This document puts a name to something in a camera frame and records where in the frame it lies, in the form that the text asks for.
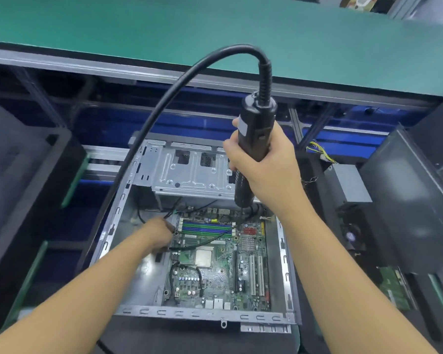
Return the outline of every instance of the left hand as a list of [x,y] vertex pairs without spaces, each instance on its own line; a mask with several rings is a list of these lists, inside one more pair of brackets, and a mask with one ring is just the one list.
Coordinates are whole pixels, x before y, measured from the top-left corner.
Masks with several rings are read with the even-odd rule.
[[172,241],[173,232],[174,226],[162,217],[156,217],[148,220],[134,235],[148,239],[153,251],[167,246]]

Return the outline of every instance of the black electric screwdriver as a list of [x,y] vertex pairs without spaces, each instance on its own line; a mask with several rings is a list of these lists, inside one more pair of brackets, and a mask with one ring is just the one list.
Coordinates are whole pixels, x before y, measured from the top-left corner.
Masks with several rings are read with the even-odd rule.
[[[274,127],[277,103],[270,97],[260,99],[255,92],[243,99],[238,123],[238,144],[250,157],[261,161],[269,150],[269,139]],[[236,171],[235,203],[240,208],[248,208],[253,204],[254,194],[248,179]]]

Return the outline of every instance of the pci slot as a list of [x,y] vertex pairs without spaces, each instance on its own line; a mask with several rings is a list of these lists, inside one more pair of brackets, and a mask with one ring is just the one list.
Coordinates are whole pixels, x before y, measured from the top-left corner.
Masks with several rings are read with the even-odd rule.
[[259,284],[259,295],[264,296],[263,256],[257,257],[257,282]]
[[253,254],[249,256],[249,288],[251,290],[251,295],[256,295],[256,275]]

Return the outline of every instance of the label sticker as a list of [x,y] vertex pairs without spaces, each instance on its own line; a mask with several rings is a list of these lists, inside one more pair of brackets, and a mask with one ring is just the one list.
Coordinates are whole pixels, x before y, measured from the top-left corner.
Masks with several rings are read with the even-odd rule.
[[248,124],[243,122],[243,119],[241,117],[239,117],[238,119],[238,130],[243,136],[246,136],[246,132],[248,131]]

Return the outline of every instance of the green circuit board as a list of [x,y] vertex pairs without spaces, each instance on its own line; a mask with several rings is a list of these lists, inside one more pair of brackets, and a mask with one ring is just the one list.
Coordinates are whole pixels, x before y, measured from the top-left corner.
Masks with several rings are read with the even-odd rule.
[[210,211],[178,219],[172,247],[190,248],[227,233],[209,244],[171,253],[165,305],[269,311],[264,223],[245,222],[237,214],[227,215],[227,210],[222,210],[224,214],[214,210],[215,214]]

